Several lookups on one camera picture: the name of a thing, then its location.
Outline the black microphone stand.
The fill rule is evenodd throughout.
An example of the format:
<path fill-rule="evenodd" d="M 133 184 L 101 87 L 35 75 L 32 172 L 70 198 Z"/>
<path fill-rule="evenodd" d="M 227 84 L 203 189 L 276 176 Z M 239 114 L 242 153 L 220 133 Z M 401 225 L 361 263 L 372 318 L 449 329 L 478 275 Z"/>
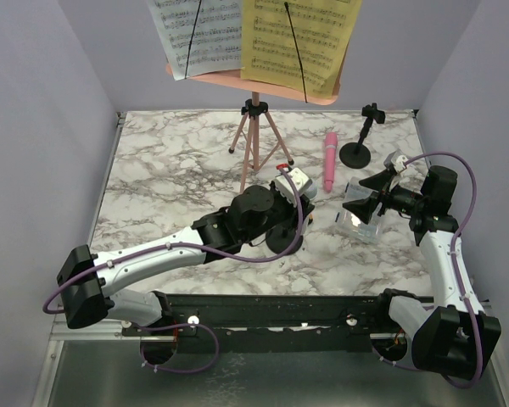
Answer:
<path fill-rule="evenodd" d="M 296 229 L 292 226 L 277 225 L 266 233 L 266 246 L 274 253 L 280 254 L 294 240 Z"/>
<path fill-rule="evenodd" d="M 339 150 L 340 161 L 351 169 L 363 169 L 371 161 L 371 153 L 364 145 L 370 130 L 374 123 L 384 124 L 386 113 L 378 108 L 377 103 L 371 103 L 364 106 L 361 110 L 361 116 L 365 118 L 357 142 L 348 142 Z"/>

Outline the pink microphone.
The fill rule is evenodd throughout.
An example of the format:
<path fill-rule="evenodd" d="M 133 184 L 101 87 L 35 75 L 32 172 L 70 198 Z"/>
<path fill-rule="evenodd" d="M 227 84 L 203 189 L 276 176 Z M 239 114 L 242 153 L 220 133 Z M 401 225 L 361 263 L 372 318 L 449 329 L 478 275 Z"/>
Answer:
<path fill-rule="evenodd" d="M 323 189 L 325 192 L 333 190 L 333 183 L 335 181 L 335 166 L 336 166 L 336 152 L 338 146 L 338 136 L 335 132 L 326 134 L 324 148 L 324 180 Z"/>

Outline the white microphone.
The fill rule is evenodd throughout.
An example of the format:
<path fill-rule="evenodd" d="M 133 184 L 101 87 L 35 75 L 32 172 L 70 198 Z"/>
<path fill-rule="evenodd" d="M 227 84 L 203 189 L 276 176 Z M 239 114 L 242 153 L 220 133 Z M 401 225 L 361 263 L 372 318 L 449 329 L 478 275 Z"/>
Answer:
<path fill-rule="evenodd" d="M 313 200 L 317 195 L 317 186 L 315 183 L 311 183 L 303 192 L 303 195 L 309 200 Z"/>

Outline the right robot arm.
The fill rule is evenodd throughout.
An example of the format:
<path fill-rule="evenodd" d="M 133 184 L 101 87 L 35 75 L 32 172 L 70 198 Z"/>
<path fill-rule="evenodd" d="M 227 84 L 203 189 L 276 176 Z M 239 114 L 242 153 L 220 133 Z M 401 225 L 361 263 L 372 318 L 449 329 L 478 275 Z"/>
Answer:
<path fill-rule="evenodd" d="M 370 190 L 344 208 L 367 224 L 392 209 L 409 218 L 433 291 L 434 308 L 423 308 L 414 295 L 387 289 L 373 311 L 375 326 L 392 332 L 400 326 L 410 338 L 413 365 L 447 377 L 472 380 L 484 369 L 501 335 L 501 324 L 486 315 L 469 281 L 461 256 L 459 224 L 448 210 L 457 174 L 444 166 L 429 168 L 420 192 L 401 187 L 397 173 L 386 169 L 359 182 Z"/>

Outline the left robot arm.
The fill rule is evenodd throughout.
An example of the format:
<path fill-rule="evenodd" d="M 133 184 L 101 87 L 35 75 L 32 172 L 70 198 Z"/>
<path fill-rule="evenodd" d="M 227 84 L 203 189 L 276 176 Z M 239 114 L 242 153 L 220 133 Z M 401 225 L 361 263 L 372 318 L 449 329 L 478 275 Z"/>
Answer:
<path fill-rule="evenodd" d="M 275 185 L 251 186 L 230 205 L 207 214 L 168 237 L 133 248 L 94 254 L 87 245 L 73 248 L 57 275 L 67 326 L 81 329 L 104 319 L 130 321 L 154 335 L 165 333 L 171 314 L 156 292 L 130 286 L 166 271 L 241 260 L 243 245 L 287 224 L 298 243 L 315 208 L 305 195 L 286 198 Z"/>

